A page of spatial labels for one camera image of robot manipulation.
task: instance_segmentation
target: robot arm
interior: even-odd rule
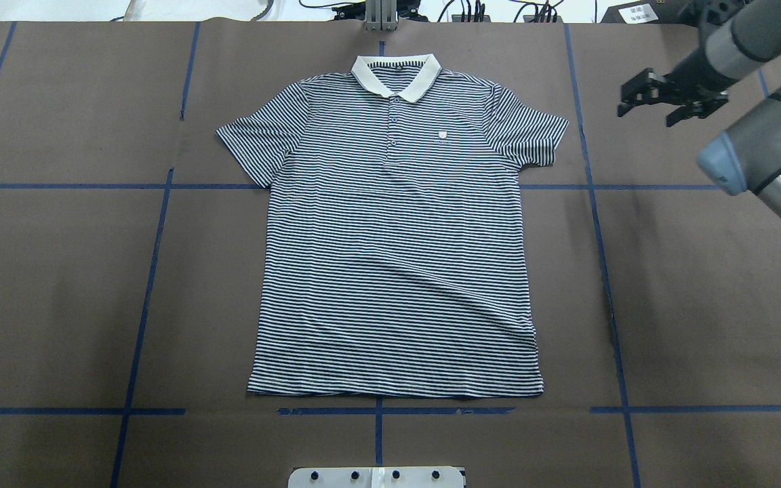
[[[704,118],[727,102],[725,89],[781,56],[781,0],[756,0],[702,40],[673,72],[651,69],[623,85],[622,117],[637,105],[681,105],[668,126]],[[781,88],[698,155],[698,166],[730,195],[747,189],[781,217]]]

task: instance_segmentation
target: white label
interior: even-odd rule
[[[643,24],[643,22],[659,20],[659,16],[648,3],[620,9],[620,15],[626,24]]]

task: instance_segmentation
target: white collar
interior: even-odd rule
[[[399,93],[394,93],[387,86],[384,86],[384,83],[376,77],[372,69],[369,69],[371,62],[388,62],[389,64],[423,62],[424,66],[421,67],[421,71],[408,87]],[[357,56],[357,61],[351,67],[351,74],[354,75],[360,86],[369,92],[384,98],[398,95],[403,97],[406,102],[414,103],[427,93],[427,90],[433,85],[433,81],[436,81],[436,77],[438,77],[441,70],[442,66],[439,65],[436,56],[431,54],[421,56]]]

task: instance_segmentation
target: shirt sleeve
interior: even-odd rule
[[[484,111],[484,135],[512,170],[550,166],[568,121],[524,105],[505,87],[495,85]]]
[[[268,188],[300,145],[308,120],[306,93],[295,83],[254,114],[219,127],[216,133],[247,175]]]

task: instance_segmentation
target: black and white stripes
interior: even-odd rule
[[[541,393],[517,172],[567,121],[432,56],[365,65],[218,130],[271,190],[249,390]]]

